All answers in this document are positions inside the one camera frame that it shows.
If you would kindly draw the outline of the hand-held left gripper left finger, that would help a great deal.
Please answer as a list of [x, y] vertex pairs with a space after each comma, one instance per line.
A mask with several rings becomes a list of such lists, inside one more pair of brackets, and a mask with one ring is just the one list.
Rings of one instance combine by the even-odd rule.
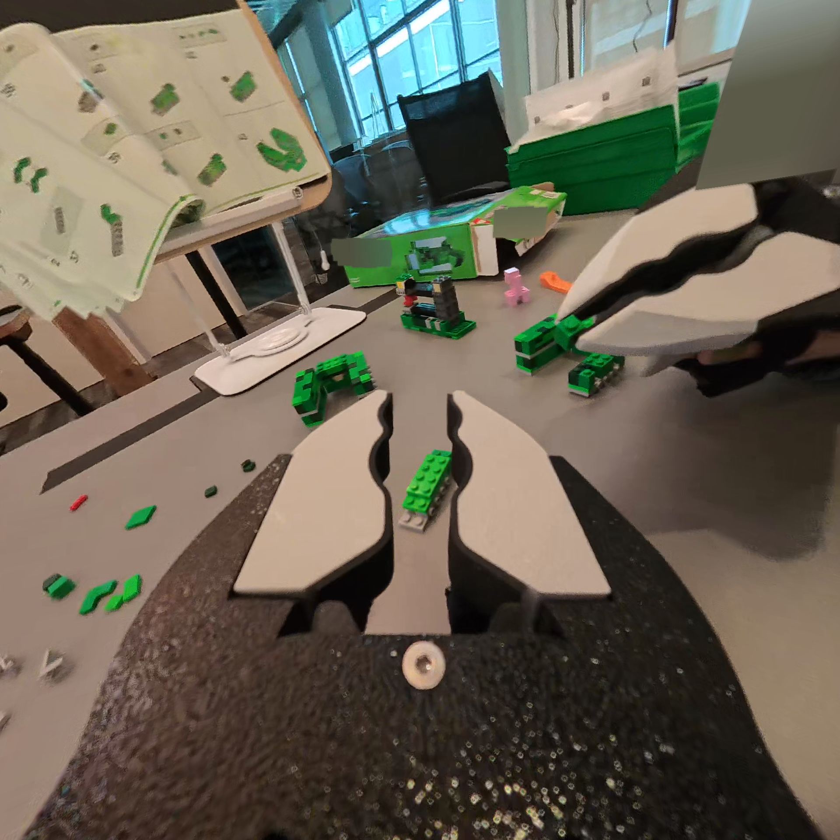
[[373, 601], [394, 572], [392, 500], [385, 488], [392, 394], [375, 390], [293, 451], [247, 551], [233, 593], [290, 600], [358, 587]]

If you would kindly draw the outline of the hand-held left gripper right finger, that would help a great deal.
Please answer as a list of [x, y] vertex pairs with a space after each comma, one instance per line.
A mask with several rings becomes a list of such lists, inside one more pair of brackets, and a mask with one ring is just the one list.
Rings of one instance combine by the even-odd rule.
[[455, 536], [505, 582], [550, 599], [604, 599], [612, 590], [548, 453], [465, 391], [449, 395], [456, 478]]

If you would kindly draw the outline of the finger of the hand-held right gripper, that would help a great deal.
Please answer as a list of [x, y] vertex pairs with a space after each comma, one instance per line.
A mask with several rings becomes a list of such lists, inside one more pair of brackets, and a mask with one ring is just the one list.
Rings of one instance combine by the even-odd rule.
[[839, 247], [803, 234], [769, 238], [733, 268], [698, 274], [600, 316], [581, 350], [679, 359], [727, 350], [764, 329], [838, 315]]
[[690, 188], [637, 213], [585, 265], [559, 317], [601, 316], [675, 289], [691, 273], [729, 256], [758, 215], [752, 184]]

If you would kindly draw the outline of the small green toy brick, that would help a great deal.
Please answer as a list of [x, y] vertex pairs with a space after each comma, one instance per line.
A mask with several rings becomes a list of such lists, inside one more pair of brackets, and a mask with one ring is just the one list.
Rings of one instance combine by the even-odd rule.
[[553, 340], [562, 353], [574, 352], [580, 336], [592, 329], [594, 325], [594, 318], [580, 319], [573, 314], [559, 318], [553, 327]]

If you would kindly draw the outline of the green white brick assembly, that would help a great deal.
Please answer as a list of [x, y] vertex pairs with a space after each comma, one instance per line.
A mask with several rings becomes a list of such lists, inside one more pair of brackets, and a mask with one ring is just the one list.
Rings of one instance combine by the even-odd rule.
[[513, 340], [516, 366], [526, 375], [538, 371], [569, 352], [555, 336], [556, 315], [552, 314], [520, 332]]

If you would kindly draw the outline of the black desk strip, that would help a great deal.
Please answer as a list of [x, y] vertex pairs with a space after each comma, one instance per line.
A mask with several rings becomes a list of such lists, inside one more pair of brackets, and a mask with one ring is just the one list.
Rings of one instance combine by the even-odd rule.
[[[327, 307], [316, 308], [315, 312], [322, 312], [328, 309], [335, 309], [363, 313], [361, 321], [354, 322], [347, 329], [342, 329], [338, 332], [336, 336], [326, 339], [320, 346], [322, 347], [326, 344], [329, 344], [332, 341], [336, 340], [336, 338], [350, 331], [351, 329], [355, 329], [355, 327], [359, 326], [362, 323], [362, 321], [367, 318], [368, 315], [378, 311], [379, 309], [383, 308], [386, 304], [393, 302], [395, 299], [396, 294], [394, 293], [394, 290], [388, 289], [381, 295], [374, 297], [369, 301], [366, 301], [363, 305], [359, 307], [340, 303], [332, 303], [329, 304]], [[92, 469], [94, 466], [102, 463], [103, 461], [106, 461], [107, 459], [110, 459], [111, 457], [117, 455], [125, 449], [138, 444], [141, 440], [144, 440], [145, 438], [172, 425], [177, 420], [186, 417], [198, 408], [209, 404], [210, 402], [218, 398], [229, 398], [230, 396], [237, 395], [222, 394], [214, 390], [214, 388], [210, 386], [198, 388], [196, 394], [191, 395], [184, 401], [167, 408], [162, 413], [156, 414], [150, 417], [149, 419], [146, 419], [139, 425], [134, 426], [131, 429], [127, 429], [126, 431], [122, 432], [116, 437], [105, 441], [99, 446], [88, 450], [86, 453], [83, 453], [78, 457], [73, 458], [72, 460], [66, 462], [63, 465], [52, 469], [46, 475], [44, 483], [39, 491], [39, 495], [43, 495], [48, 491], [63, 485], [64, 483], [68, 482], [69, 480], [72, 480], [81, 473]]]

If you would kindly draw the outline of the person's right hand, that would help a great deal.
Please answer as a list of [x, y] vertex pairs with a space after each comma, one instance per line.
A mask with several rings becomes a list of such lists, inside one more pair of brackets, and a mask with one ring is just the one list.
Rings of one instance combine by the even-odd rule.
[[[769, 352], [769, 347], [769, 339], [751, 340], [730, 349], [703, 351], [696, 359], [705, 365], [729, 364], [761, 358]], [[828, 362], [838, 359], [838, 356], [838, 329], [823, 329], [815, 333], [813, 341], [799, 355], [785, 361], [784, 367], [793, 368], [804, 364]]]

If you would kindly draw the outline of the stack of green crates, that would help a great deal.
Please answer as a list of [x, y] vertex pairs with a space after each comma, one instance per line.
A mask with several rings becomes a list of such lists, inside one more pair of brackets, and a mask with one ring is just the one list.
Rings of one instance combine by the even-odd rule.
[[720, 95], [719, 82], [704, 80], [680, 89], [675, 107], [521, 143], [507, 151], [510, 184], [551, 182], [572, 216], [639, 208], [704, 154]]

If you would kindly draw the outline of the large green brick assembly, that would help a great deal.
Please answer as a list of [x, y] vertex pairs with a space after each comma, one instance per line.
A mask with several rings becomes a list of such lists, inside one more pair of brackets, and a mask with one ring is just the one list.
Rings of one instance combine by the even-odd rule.
[[296, 374], [291, 406], [307, 428], [325, 420], [328, 397], [334, 392], [366, 396], [375, 380], [363, 352], [343, 353]]

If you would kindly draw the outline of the grey panel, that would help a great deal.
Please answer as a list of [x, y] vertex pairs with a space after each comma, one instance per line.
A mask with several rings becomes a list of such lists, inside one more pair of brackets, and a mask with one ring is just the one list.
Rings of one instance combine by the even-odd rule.
[[751, 2], [697, 190], [835, 172], [838, 161], [839, 2]]

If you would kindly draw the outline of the dark green brick assembly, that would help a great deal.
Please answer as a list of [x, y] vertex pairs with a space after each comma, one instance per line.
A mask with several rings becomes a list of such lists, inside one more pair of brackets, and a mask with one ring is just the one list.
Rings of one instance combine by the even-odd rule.
[[619, 375], [624, 365], [621, 355], [590, 353], [568, 373], [568, 390], [577, 396], [592, 397]]

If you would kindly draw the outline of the white plastic bags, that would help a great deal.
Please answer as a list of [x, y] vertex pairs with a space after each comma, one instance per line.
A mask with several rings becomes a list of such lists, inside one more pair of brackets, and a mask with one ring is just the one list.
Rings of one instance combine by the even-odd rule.
[[674, 45], [644, 49], [613, 66], [525, 97], [528, 130], [516, 145], [665, 106], [675, 112], [679, 108]]

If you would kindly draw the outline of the white clear book stand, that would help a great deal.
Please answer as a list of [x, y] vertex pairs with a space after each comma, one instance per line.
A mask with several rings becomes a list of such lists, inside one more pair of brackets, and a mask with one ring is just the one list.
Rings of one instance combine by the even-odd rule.
[[366, 320], [358, 309], [313, 308], [292, 257], [281, 221], [321, 204], [329, 194], [331, 181], [322, 178], [307, 186], [286, 187], [241, 203], [225, 211], [209, 214], [198, 221], [174, 227], [166, 236], [155, 257], [164, 264], [177, 256], [198, 257], [193, 268], [207, 292], [218, 292], [215, 304], [230, 328], [241, 327], [235, 311], [227, 312], [224, 292], [216, 283], [206, 261], [210, 245], [257, 228], [268, 228], [289, 270], [297, 294], [297, 314], [280, 321], [267, 331], [245, 334], [233, 345], [215, 337], [194, 300], [172, 268], [167, 272], [180, 292], [194, 320], [205, 333], [215, 356], [192, 374], [194, 382], [224, 397], [236, 396], [265, 382], [270, 377], [303, 360]]

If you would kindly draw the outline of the flat green brick piece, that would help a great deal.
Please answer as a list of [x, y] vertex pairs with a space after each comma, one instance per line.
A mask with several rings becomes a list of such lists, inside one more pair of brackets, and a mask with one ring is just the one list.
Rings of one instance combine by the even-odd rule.
[[113, 594], [104, 606], [105, 613], [114, 613], [122, 606], [140, 596], [142, 592], [143, 578], [141, 574], [135, 574], [124, 582], [120, 593]]
[[82, 616], [87, 616], [91, 613], [94, 613], [98, 608], [98, 605], [103, 599], [109, 598], [117, 589], [118, 581], [117, 580], [110, 580], [106, 581], [103, 584], [97, 585], [92, 587], [83, 597], [80, 607], [79, 607], [79, 614]]

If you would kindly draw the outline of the black grey brick model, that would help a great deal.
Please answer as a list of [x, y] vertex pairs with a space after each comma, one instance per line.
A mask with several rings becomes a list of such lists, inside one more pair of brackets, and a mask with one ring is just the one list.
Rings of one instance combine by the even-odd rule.
[[449, 275], [417, 280], [405, 272], [396, 279], [395, 292], [402, 300], [401, 323], [406, 330], [460, 340], [476, 329], [476, 322], [461, 310]]

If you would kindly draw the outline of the black office chair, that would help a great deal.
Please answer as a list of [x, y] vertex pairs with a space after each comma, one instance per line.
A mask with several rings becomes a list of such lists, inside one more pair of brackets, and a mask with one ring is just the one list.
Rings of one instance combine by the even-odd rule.
[[492, 71], [397, 105], [434, 207], [506, 191], [510, 140]]

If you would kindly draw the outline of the green toy box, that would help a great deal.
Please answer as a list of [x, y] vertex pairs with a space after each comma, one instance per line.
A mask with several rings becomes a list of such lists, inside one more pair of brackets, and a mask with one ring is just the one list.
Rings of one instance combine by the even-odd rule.
[[[418, 209], [394, 217], [362, 235], [332, 242], [332, 259], [344, 268], [352, 287], [392, 286], [403, 273], [416, 280], [447, 275], [453, 280], [498, 277], [515, 266], [559, 224], [567, 193], [548, 183]], [[536, 208], [539, 226], [528, 237], [504, 235], [495, 215], [514, 208]]]

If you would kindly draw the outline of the grid window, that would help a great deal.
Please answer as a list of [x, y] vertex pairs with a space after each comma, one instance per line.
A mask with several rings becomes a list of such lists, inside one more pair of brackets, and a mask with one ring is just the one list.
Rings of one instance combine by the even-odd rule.
[[493, 1], [352, 1], [330, 34], [364, 144], [404, 129], [399, 98], [488, 71], [502, 83]]

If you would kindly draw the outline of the black panel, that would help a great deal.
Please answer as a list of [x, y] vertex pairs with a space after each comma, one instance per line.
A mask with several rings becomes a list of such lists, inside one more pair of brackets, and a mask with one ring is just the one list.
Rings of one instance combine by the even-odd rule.
[[94, 25], [169, 22], [240, 10], [237, 1], [1, 1], [1, 29], [37, 24], [49, 32]]

